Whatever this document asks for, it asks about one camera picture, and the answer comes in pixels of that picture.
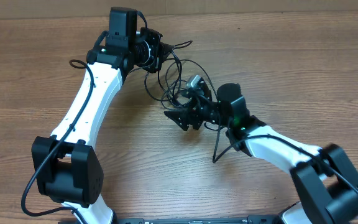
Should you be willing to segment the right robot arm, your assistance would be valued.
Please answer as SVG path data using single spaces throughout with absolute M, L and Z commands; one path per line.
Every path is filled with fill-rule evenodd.
M 237 83 L 221 85 L 213 93 L 203 79 L 193 77 L 180 91 L 188 99 L 180 110 L 164 114 L 182 130 L 202 124 L 226 130 L 230 148 L 267 161 L 292 179 L 299 202 L 258 223 L 350 223 L 358 217 L 358 171 L 344 149 L 304 144 L 277 133 L 250 114 Z

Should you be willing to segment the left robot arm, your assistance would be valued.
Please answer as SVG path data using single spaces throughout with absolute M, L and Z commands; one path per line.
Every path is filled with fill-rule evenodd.
M 114 96 L 134 68 L 155 73 L 161 67 L 161 34 L 137 29 L 140 11 L 112 7 L 109 28 L 96 39 L 86 61 L 69 64 L 85 70 L 73 103 L 50 137 L 32 145 L 35 172 L 21 199 L 25 214 L 39 217 L 69 210 L 77 223 L 117 223 L 101 190 L 104 172 L 95 153 L 96 139 Z

